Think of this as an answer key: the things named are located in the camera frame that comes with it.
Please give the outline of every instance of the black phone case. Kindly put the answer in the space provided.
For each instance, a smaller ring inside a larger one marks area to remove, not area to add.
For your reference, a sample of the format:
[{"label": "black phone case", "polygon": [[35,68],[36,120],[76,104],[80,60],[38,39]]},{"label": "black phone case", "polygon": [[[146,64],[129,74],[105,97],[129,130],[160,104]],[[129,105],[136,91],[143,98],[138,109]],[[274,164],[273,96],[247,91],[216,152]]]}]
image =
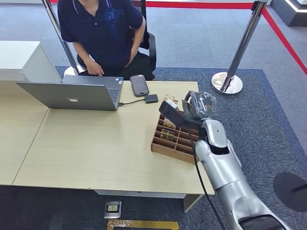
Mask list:
[{"label": "black phone case", "polygon": [[144,75],[135,75],[130,78],[132,85],[133,94],[135,97],[143,97],[149,94],[149,89],[147,86],[145,77]]}]

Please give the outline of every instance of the black cable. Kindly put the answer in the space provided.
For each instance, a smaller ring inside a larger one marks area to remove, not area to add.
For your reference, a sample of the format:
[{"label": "black cable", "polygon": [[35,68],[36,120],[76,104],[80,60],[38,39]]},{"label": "black cable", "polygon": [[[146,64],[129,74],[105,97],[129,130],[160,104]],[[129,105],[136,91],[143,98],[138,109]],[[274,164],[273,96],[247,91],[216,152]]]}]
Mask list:
[{"label": "black cable", "polygon": [[206,192],[205,186],[203,185],[203,179],[200,173],[200,169],[198,168],[197,165],[197,160],[196,159],[196,150],[195,150],[195,145],[193,142],[193,138],[192,135],[191,134],[190,129],[188,129],[188,134],[190,135],[190,140],[191,143],[192,144],[192,151],[193,151],[193,156],[194,157],[194,164],[196,166],[196,170],[197,171],[198,177],[200,178],[200,181],[203,189],[203,191],[205,192],[205,196],[206,198],[208,200],[208,202],[210,204],[211,208],[213,210],[213,212],[215,213],[215,215],[216,216],[216,218],[218,219],[219,223],[220,224],[220,226],[222,227],[222,230],[226,230],[224,226],[224,224],[222,222],[220,216],[219,216],[219,213],[216,211],[216,207],[213,205],[213,203],[210,200],[210,198],[209,197],[208,193]]},{"label": "black cable", "polygon": [[129,103],[122,103],[122,102],[119,102],[119,106],[120,105],[126,105],[126,104],[132,104],[132,103],[135,103],[135,102],[141,102],[141,101],[144,101],[145,99],[140,99],[140,100],[137,100],[137,101],[134,101],[134,102],[129,102]]}]

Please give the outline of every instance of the white wall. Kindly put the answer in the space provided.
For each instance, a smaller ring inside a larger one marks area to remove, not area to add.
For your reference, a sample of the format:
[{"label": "white wall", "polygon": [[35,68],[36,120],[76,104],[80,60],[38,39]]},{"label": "white wall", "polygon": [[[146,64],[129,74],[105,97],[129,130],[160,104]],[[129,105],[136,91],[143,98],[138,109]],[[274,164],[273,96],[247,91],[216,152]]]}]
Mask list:
[{"label": "white wall", "polygon": [[296,0],[298,2],[299,2],[302,5],[307,5],[307,0]]},{"label": "white wall", "polygon": [[[157,1],[191,1],[191,2],[254,2],[254,0],[157,0]],[[42,3],[42,0],[0,0],[0,3]]]}]

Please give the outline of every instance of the gray carpet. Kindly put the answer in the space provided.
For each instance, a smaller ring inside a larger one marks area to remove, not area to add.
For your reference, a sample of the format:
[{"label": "gray carpet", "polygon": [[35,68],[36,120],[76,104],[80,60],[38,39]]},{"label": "gray carpet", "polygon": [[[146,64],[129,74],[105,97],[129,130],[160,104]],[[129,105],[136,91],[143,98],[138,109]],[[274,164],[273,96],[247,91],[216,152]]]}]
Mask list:
[{"label": "gray carpet", "polygon": [[[66,67],[57,67],[62,74]],[[307,229],[307,213],[287,208],[274,192],[273,179],[293,172],[307,179],[307,156],[260,69],[239,69],[243,90],[233,97],[217,94],[210,77],[224,69],[157,68],[160,81],[197,81],[200,91],[217,98],[217,118],[234,145],[250,186],[271,211],[293,230]],[[181,230],[219,230],[216,217],[203,197],[188,213],[181,200],[98,196],[93,191],[0,187],[0,229],[104,230],[104,205],[122,201],[122,219],[178,221]],[[223,218],[216,196],[211,197]],[[63,217],[61,224],[51,220]]]}]

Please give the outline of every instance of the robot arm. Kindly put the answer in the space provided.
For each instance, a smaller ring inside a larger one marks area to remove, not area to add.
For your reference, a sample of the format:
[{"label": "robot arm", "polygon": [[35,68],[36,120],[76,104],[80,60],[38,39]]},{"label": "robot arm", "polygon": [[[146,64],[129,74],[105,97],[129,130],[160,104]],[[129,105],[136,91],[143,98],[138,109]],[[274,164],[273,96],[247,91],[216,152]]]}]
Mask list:
[{"label": "robot arm", "polygon": [[176,126],[199,130],[200,138],[195,146],[196,155],[220,199],[228,229],[290,230],[250,187],[240,162],[227,139],[224,126],[206,115],[208,108],[212,108],[212,104],[210,105],[208,100],[210,98],[207,98],[209,94],[192,93],[194,100],[191,100],[191,104],[187,102],[191,92],[182,101],[185,116],[168,102],[163,102],[160,111]]}]

